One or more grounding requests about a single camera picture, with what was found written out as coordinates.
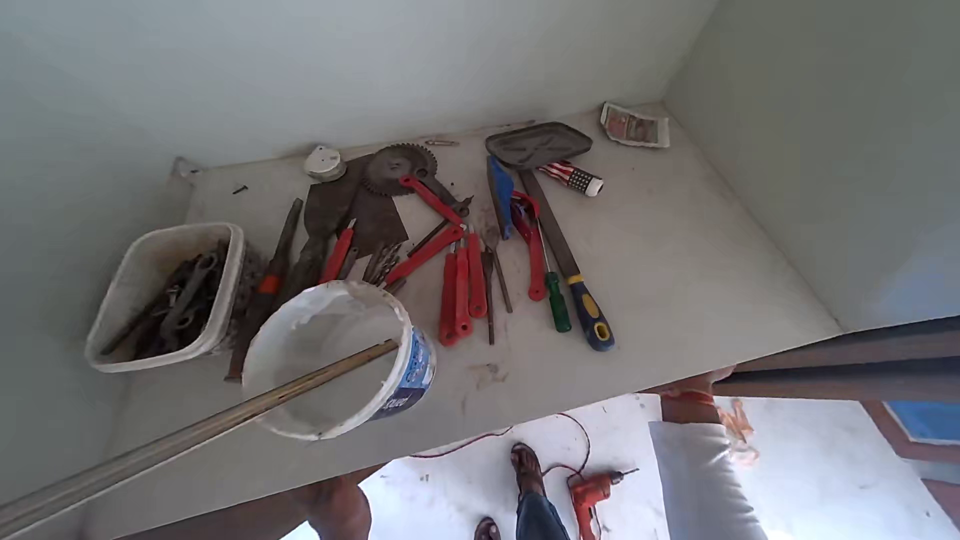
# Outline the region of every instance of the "white plastic container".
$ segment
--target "white plastic container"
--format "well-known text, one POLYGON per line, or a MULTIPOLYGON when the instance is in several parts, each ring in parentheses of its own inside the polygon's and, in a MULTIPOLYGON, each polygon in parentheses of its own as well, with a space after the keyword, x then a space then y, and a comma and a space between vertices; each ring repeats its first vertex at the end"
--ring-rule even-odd
POLYGON ((259 416, 280 435, 335 437, 413 406, 430 388, 436 349, 390 293, 363 282, 327 282, 278 309, 244 363, 249 399, 386 339, 399 348, 259 416))
POLYGON ((84 355, 90 365, 108 373, 147 369, 200 356, 216 347, 227 335, 230 313, 244 256, 243 230, 230 223, 180 225, 146 233, 131 244, 110 282, 107 295, 86 337, 84 355), (104 346, 163 287, 177 266, 218 241, 229 242, 227 261, 217 288, 210 317, 200 336, 186 347, 166 355, 139 360, 132 357, 132 339, 110 355, 101 355, 104 346))

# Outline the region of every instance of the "jeans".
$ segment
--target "jeans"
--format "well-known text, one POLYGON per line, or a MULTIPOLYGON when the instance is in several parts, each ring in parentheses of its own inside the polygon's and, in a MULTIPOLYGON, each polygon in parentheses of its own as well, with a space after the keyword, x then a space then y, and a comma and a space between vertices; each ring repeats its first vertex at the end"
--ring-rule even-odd
POLYGON ((570 540, 557 508, 539 493, 525 493, 516 505, 516 540, 570 540))

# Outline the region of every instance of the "plastic tray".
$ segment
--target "plastic tray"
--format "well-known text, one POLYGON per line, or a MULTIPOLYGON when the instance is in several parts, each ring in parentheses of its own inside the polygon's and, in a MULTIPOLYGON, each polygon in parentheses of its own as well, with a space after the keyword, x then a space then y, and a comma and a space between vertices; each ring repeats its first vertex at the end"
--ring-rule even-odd
POLYGON ((487 137, 487 152, 516 169, 535 169, 584 154, 593 139, 560 122, 546 122, 487 137))

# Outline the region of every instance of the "hand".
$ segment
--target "hand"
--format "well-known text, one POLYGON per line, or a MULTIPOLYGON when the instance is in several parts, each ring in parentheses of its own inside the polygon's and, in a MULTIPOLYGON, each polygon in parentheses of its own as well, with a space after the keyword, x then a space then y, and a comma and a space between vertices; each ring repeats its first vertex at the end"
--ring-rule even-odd
POLYGON ((706 373, 701 373, 700 375, 694 375, 693 377, 688 377, 686 379, 681 379, 671 384, 667 384, 670 389, 673 390, 698 390, 701 392, 707 392, 708 394, 713 393, 713 384, 718 380, 726 379, 733 373, 733 368, 736 365, 715 369, 713 371, 708 371, 706 373))

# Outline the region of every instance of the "orange drill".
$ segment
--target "orange drill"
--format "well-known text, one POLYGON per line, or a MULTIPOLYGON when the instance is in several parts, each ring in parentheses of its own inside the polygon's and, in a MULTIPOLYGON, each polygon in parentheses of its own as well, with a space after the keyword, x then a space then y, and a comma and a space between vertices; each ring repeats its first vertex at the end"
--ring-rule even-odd
POLYGON ((573 511, 577 515, 580 540, 596 540, 592 527, 593 506, 610 498, 610 486, 617 485, 623 477, 636 471, 637 469, 633 469, 626 473, 613 471, 594 475, 570 487, 570 499, 573 500, 573 511))

